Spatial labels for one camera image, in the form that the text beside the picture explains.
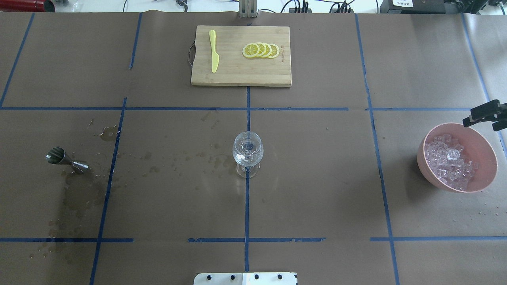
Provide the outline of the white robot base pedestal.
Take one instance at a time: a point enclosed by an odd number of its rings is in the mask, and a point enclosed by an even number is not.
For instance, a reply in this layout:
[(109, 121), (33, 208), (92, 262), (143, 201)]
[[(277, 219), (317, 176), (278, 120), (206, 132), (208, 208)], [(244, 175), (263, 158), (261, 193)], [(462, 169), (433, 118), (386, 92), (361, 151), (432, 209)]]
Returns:
[(297, 285), (293, 272), (229, 272), (197, 274), (194, 285)]

